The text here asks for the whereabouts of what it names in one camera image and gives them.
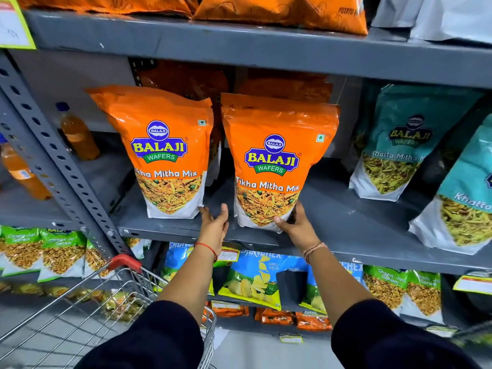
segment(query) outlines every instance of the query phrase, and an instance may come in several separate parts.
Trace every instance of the person's left hand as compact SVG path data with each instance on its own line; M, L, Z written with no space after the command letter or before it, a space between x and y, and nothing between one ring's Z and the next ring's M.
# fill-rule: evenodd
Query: person's left hand
M222 250L222 241L224 241L225 234L229 228L227 205L225 203L220 205L220 215L217 219L213 218L208 207L199 207L198 209L202 213L202 228L197 242L210 246L218 256Z

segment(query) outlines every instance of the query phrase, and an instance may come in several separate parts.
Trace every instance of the orange drink bottle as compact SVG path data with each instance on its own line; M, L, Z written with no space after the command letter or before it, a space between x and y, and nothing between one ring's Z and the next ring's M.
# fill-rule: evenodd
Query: orange drink bottle
M0 134L0 155L5 168L33 198L43 201L52 197L46 186L33 174L27 163L15 152L2 134Z
M61 130L82 160L93 160L99 156L99 148L94 142L89 128L83 120L70 112L66 102L57 102L58 111L62 113Z

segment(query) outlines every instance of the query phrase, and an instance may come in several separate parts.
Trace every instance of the person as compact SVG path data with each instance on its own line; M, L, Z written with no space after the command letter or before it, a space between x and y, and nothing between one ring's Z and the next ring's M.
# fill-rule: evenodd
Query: person
M198 367L204 350L199 324L215 254L229 226L225 204L215 219L206 207L200 212L197 244L157 300L126 332L87 353L76 369ZM320 241L300 202L293 224L274 221L312 266L334 325L332 350L345 368L479 368L450 341L405 323L375 299Z

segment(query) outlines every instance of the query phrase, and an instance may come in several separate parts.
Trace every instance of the dark blue sleeve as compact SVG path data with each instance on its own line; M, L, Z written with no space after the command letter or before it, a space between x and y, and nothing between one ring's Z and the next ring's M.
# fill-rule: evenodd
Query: dark blue sleeve
M76 369L196 369L203 355L200 328L174 302L150 304L130 328L86 354Z
M405 323L375 299L345 311L333 329L332 349L345 369L479 369L461 348Z

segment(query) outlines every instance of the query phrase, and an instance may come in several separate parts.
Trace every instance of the metal wire basket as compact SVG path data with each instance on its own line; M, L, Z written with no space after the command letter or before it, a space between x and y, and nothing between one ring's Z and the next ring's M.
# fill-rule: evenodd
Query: metal wire basket
M114 257L0 337L0 368L74 367L91 349L127 330L156 299L163 284L167 281L130 256ZM26 297L30 305L43 300ZM199 368L210 365L216 324L214 311L204 308L205 350ZM2 316L7 316L4 310L0 325L5 327L8 321Z

